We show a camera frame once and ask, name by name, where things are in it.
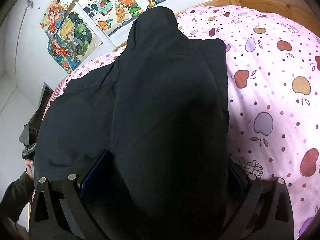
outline black pants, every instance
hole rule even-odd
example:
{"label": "black pants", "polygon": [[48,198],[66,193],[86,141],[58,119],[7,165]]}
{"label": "black pants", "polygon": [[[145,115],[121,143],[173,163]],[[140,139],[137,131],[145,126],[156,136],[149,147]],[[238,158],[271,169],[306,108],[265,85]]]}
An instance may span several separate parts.
{"label": "black pants", "polygon": [[110,149],[110,190],[88,206],[112,240],[212,239],[227,195],[227,84],[223,41],[190,40],[172,11],[147,10],[114,63],[51,103],[35,181],[65,179]]}

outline cable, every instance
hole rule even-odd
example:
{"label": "cable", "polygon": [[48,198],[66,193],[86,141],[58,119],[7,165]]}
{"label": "cable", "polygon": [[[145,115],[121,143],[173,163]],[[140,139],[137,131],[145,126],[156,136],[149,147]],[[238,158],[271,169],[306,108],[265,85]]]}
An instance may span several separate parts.
{"label": "cable", "polygon": [[26,9],[24,10],[23,17],[22,17],[21,24],[20,24],[20,28],[19,28],[19,32],[18,32],[16,53],[15,53],[15,60],[14,60],[15,88],[14,88],[13,92],[11,93],[11,95],[9,96],[9,98],[7,99],[7,101],[4,103],[4,106],[0,111],[0,115],[2,114],[2,111],[4,110],[5,106],[9,102],[9,100],[12,97],[12,95],[14,94],[14,92],[17,90],[17,53],[18,53],[19,37],[20,37],[20,32],[21,32],[21,28],[22,28],[24,17],[26,16],[26,12],[28,10],[28,7],[30,7],[30,6],[31,7],[33,6],[33,1],[32,0],[26,0]]}

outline polka dot bedding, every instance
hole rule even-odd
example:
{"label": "polka dot bedding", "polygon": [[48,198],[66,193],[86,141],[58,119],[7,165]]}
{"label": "polka dot bedding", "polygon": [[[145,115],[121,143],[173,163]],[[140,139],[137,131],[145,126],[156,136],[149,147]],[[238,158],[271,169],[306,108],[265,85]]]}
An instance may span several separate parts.
{"label": "polka dot bedding", "polygon": [[[285,179],[297,239],[320,205],[320,39],[285,17],[240,6],[197,6],[176,19],[190,39],[225,42],[228,154],[247,174]],[[69,80],[112,63],[124,49],[80,65],[50,101]]]}

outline silver screw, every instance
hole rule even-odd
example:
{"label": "silver screw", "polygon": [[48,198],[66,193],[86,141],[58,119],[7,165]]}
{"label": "silver screw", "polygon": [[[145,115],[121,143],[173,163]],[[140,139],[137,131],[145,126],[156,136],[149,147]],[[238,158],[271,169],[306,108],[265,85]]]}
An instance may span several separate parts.
{"label": "silver screw", "polygon": [[42,177],[42,178],[40,178],[39,179],[39,182],[42,184],[42,183],[45,183],[45,181],[46,181],[46,178],[45,177]]}
{"label": "silver screw", "polygon": [[77,177],[76,174],[71,173],[71,174],[68,176],[68,179],[69,179],[69,180],[74,180],[76,177]]}
{"label": "silver screw", "polygon": [[284,179],[279,178],[279,179],[278,179],[278,182],[279,182],[280,184],[284,184]]}
{"label": "silver screw", "polygon": [[251,179],[251,180],[255,180],[255,179],[257,178],[257,176],[254,175],[253,173],[250,173],[250,174],[248,175],[248,177],[249,177],[249,179]]}

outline garment sleeve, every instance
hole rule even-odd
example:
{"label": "garment sleeve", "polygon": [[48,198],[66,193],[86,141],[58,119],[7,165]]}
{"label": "garment sleeve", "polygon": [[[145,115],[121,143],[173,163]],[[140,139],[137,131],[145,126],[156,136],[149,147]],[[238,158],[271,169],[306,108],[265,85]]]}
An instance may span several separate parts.
{"label": "garment sleeve", "polygon": [[7,217],[17,222],[20,214],[34,190],[33,180],[24,172],[19,179],[12,182],[4,193],[1,207]]}

